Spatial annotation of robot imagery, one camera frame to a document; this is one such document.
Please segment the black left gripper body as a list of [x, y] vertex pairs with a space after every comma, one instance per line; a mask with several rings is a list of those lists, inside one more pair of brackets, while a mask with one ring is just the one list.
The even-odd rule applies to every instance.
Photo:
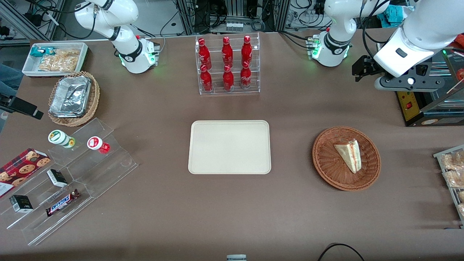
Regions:
[[444, 63], [434, 63], [432, 58], [415, 65], [408, 69], [401, 76], [395, 77], [383, 69], [373, 58], [368, 55], [363, 55], [352, 66], [352, 75], [355, 81], [360, 81], [364, 76], [381, 75], [381, 79], [385, 82], [407, 82], [408, 79], [414, 79], [421, 82], [422, 79], [428, 79], [432, 76], [445, 77], [446, 65]]

